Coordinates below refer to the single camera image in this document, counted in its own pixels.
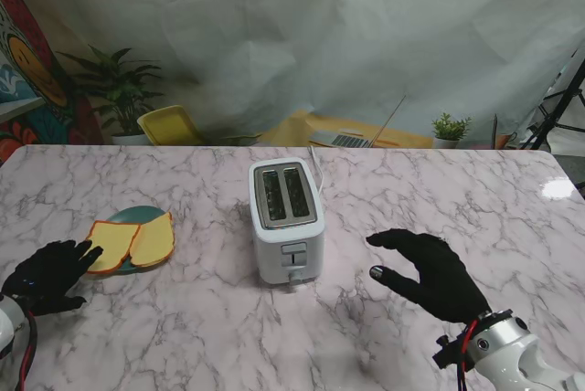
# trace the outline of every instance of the white toaster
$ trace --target white toaster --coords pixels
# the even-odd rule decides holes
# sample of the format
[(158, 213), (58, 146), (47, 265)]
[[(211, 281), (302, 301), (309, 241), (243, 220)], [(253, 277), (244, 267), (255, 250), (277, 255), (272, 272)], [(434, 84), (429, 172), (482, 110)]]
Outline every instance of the white toaster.
[(260, 275), (270, 284), (313, 279), (323, 268), (321, 200), (301, 158), (260, 161), (250, 168), (250, 209)]

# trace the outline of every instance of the black glove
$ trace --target black glove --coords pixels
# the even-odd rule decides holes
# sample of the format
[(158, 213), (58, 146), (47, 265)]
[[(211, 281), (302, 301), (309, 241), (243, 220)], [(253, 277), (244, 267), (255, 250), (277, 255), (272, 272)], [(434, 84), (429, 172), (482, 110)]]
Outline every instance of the black glove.
[(2, 293), (17, 300), (35, 315), (72, 311), (85, 302), (83, 297), (66, 297), (67, 291), (101, 255), (86, 240), (52, 242), (16, 266), (2, 287)]
[(390, 229), (366, 240), (374, 247), (395, 249), (414, 263), (420, 283), (383, 266), (374, 266), (370, 276), (440, 320), (467, 324), (491, 311), (459, 256), (440, 238)]

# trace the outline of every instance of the white plant pot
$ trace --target white plant pot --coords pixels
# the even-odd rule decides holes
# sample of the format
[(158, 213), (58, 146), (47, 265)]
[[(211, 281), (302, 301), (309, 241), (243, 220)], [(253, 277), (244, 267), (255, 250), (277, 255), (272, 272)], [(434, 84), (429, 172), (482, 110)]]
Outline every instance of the white plant pot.
[(433, 138), (432, 139), (432, 148), (433, 149), (455, 149), (457, 147), (457, 143), (459, 141), (453, 140), (442, 140), (441, 138)]
[(152, 146), (145, 133), (140, 135), (113, 135), (112, 144), (116, 146)]

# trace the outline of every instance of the toaster button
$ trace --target toaster button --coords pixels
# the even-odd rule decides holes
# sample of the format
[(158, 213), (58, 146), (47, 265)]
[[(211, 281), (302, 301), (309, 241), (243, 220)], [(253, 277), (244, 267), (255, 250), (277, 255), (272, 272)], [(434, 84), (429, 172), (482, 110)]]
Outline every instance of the toaster button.
[(294, 243), (292, 245), (282, 245), (282, 254), (293, 254), (293, 252), (301, 252), (307, 250), (307, 244), (304, 242)]
[(304, 242), (281, 247), (281, 264), (287, 266), (306, 266), (307, 244)]

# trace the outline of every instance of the colorful mural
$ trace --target colorful mural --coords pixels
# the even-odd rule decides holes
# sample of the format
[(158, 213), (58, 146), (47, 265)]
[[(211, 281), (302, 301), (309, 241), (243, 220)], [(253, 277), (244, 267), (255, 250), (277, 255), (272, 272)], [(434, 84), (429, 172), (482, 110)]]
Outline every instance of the colorful mural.
[(0, 165), (24, 144), (103, 143), (88, 99), (76, 93), (23, 0), (0, 0), (0, 52), (0, 103), (46, 103), (0, 124)]

